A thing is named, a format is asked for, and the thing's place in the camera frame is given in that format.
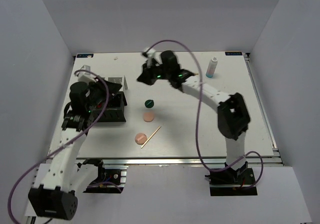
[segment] wooden stick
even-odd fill
[[[159,129],[161,128],[161,126],[159,126],[152,134],[151,136],[144,142],[144,144],[141,146],[141,148],[143,148],[147,142],[157,133],[157,131],[159,131]]]

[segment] round pink object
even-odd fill
[[[147,140],[147,136],[144,133],[138,133],[135,136],[135,142],[139,145],[142,145],[143,143],[145,143]]]
[[[143,114],[143,120],[145,122],[152,122],[154,118],[155,118],[154,112],[147,112]]]

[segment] wall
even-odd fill
[[[278,0],[43,0],[72,54],[140,52],[172,38],[193,51],[250,52]]]
[[[279,0],[251,54],[280,154],[320,224],[320,0]]]
[[[11,223],[9,192],[48,151],[73,60],[42,0],[0,0],[0,17],[0,223]],[[13,199],[19,220],[32,180]]]

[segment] dark green round object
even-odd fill
[[[144,102],[144,105],[146,108],[152,108],[155,105],[155,102],[153,100],[149,99],[146,102]]]

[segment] white bottle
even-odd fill
[[[218,64],[217,58],[213,57],[209,62],[208,69],[205,74],[208,78],[212,78],[214,76],[217,64]]]

